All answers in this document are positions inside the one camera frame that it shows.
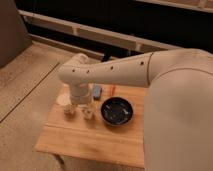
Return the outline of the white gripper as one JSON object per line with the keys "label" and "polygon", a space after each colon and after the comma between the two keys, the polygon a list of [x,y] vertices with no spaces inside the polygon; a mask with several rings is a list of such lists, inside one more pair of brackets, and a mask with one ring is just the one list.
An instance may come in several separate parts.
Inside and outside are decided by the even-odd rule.
{"label": "white gripper", "polygon": [[[70,85],[70,100],[72,104],[83,105],[89,104],[92,101],[91,90],[88,84]],[[71,104],[65,105],[63,108],[65,115],[73,115],[75,107]],[[84,105],[82,108],[84,118],[90,120],[94,115],[94,110],[91,105]]]}

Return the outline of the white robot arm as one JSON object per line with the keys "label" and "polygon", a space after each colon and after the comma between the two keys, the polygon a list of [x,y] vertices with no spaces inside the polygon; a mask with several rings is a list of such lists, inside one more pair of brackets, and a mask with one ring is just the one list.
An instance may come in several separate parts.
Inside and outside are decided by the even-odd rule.
{"label": "white robot arm", "polygon": [[155,51],[91,64],[80,53],[59,69],[75,104],[90,101],[90,83],[146,87],[145,171],[213,171],[213,54]]}

